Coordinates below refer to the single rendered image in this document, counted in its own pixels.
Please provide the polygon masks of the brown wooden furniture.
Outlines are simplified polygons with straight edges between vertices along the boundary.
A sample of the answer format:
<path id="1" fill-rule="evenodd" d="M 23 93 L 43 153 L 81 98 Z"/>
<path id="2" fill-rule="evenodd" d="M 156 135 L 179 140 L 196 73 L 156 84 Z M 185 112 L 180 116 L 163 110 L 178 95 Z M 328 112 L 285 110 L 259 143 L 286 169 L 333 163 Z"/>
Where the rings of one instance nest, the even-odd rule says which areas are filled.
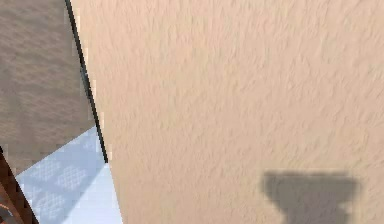
<path id="1" fill-rule="evenodd" d="M 39 224 L 0 147 L 0 224 Z"/>

